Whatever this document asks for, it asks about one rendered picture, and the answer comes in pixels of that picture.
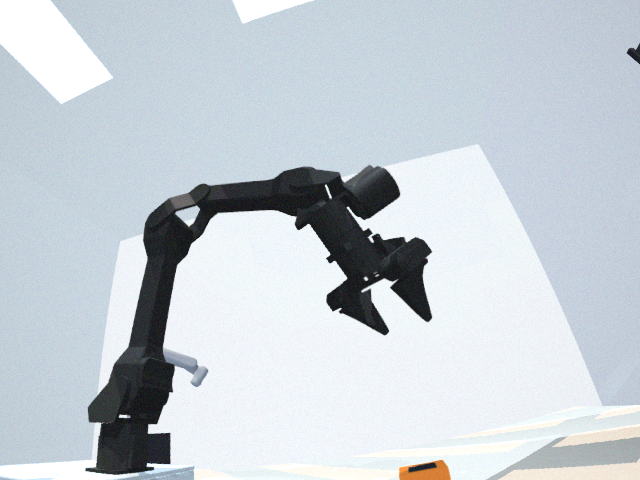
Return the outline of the orange block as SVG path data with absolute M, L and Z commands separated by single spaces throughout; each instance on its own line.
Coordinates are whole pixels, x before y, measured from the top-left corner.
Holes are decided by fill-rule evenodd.
M 400 467 L 400 480 L 451 480 L 448 466 L 443 460 Z

